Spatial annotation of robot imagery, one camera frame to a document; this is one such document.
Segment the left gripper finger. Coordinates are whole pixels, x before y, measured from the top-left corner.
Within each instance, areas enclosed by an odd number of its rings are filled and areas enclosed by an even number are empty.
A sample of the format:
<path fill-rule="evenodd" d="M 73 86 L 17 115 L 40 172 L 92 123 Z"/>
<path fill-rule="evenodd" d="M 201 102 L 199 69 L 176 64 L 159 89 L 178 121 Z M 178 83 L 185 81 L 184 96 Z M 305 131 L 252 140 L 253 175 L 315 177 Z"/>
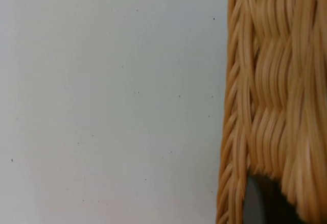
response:
<path fill-rule="evenodd" d="M 264 175 L 248 177 L 243 201 L 243 223 L 304 223 L 282 194 L 277 181 Z"/>

